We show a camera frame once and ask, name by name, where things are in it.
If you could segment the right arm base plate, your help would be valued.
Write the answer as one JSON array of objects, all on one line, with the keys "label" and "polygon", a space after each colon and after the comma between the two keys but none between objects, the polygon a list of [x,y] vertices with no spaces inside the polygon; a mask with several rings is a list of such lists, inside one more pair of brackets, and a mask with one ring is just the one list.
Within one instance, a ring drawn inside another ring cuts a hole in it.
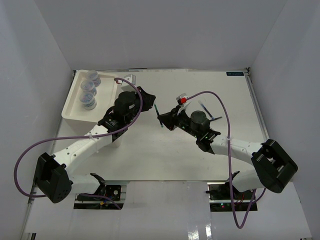
[{"label": "right arm base plate", "polygon": [[[232,212],[230,189],[228,184],[208,184],[205,191],[209,197],[209,206],[212,213]],[[233,202],[236,212],[245,212],[249,206],[253,190],[245,192],[233,191]]]}]

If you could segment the clear jar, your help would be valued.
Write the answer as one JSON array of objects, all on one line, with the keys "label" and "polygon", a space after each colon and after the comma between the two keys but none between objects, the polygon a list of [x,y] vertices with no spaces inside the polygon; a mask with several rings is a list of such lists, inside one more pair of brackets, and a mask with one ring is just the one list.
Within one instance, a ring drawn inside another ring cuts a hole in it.
[{"label": "clear jar", "polygon": [[97,94],[97,89],[93,81],[85,79],[81,82],[80,88],[85,93],[91,93],[94,96]]},{"label": "clear jar", "polygon": [[101,84],[101,78],[96,70],[89,70],[86,73],[86,79],[92,81],[95,87],[98,87]]},{"label": "clear jar", "polygon": [[83,108],[88,111],[93,110],[97,106],[95,96],[91,92],[83,92],[79,97],[79,101]]}]

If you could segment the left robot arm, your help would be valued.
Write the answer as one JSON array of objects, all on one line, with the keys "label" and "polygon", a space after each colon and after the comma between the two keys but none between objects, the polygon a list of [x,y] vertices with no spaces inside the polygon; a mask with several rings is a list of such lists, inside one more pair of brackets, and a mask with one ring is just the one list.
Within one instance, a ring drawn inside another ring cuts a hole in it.
[{"label": "left robot arm", "polygon": [[89,194],[99,200],[105,196],[104,179],[96,173],[75,175],[78,166],[99,149],[119,139],[132,123],[138,112],[151,109],[155,95],[138,91],[123,91],[114,105],[83,139],[79,139],[53,155],[43,153],[37,161],[33,182],[56,204],[69,194]]}]

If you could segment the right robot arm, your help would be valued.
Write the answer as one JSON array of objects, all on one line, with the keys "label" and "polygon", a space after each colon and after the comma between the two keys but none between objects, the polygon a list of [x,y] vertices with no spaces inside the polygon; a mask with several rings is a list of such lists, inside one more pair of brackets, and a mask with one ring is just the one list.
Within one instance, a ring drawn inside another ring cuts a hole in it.
[{"label": "right robot arm", "polygon": [[179,128],[195,137],[196,145],[203,152],[231,156],[253,167],[236,171],[229,177],[231,183],[225,187],[225,192],[233,200],[253,189],[265,188],[279,194],[298,171],[297,164],[277,141],[268,139],[259,143],[227,138],[211,129],[210,120],[203,111],[187,115],[185,110],[172,109],[157,118],[170,131]]}]

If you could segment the white three-drawer storage box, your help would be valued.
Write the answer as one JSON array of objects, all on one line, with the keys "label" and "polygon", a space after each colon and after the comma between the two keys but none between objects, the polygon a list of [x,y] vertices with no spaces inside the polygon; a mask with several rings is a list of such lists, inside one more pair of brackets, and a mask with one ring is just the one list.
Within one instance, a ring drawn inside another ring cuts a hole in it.
[{"label": "white three-drawer storage box", "polygon": [[114,105],[116,98],[122,91],[119,84],[114,81],[116,74],[99,72],[101,84],[97,87],[95,96],[96,107],[86,110],[80,102],[82,94],[81,83],[86,79],[86,70],[75,73],[71,88],[65,101],[61,116],[71,126],[72,136],[85,135],[103,118],[106,111]]}]

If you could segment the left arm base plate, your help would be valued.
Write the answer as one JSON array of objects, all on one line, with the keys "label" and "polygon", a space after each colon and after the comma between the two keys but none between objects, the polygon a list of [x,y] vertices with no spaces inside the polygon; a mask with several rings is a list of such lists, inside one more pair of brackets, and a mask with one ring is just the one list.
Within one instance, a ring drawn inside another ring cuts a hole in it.
[{"label": "left arm base plate", "polygon": [[126,199],[126,185],[106,185],[96,193],[76,195],[76,210],[121,210]]}]

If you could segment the dark green pen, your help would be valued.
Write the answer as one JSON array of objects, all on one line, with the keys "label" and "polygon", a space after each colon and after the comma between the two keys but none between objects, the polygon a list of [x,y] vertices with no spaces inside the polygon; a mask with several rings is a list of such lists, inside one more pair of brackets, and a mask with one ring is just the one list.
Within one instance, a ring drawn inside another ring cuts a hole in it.
[{"label": "dark green pen", "polygon": [[154,109],[155,109],[155,112],[156,112],[156,115],[157,115],[157,119],[158,119],[158,121],[159,121],[159,123],[160,123],[160,126],[161,126],[161,128],[163,128],[163,127],[164,127],[164,125],[163,125],[163,123],[161,122],[161,120],[159,120],[160,113],[159,113],[159,110],[158,110],[157,104],[156,104],[156,103],[154,103],[153,105],[154,105]]}]

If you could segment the blue table label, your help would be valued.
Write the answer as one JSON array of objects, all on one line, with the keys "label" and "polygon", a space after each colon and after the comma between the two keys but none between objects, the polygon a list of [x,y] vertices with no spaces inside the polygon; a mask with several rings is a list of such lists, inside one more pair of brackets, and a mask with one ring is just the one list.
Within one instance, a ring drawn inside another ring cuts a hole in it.
[{"label": "blue table label", "polygon": [[226,75],[236,77],[236,76],[244,76],[244,73],[241,71],[227,71]]}]

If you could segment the blue pen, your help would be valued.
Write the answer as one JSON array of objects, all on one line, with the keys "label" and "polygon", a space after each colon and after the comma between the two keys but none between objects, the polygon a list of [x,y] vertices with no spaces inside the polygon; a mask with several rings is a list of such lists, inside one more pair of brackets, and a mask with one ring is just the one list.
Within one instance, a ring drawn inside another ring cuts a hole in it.
[{"label": "blue pen", "polygon": [[202,109],[208,114],[208,116],[210,117],[210,120],[213,121],[215,118],[213,117],[213,115],[209,112],[209,110],[205,107],[205,105],[198,100],[198,103],[200,104],[200,106],[202,107]]}]

